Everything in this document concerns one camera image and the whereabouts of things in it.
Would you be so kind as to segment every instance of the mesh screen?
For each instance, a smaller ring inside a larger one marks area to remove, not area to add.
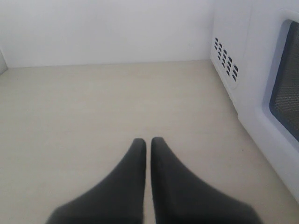
[[[274,84],[270,111],[299,141],[299,24],[292,22]]]

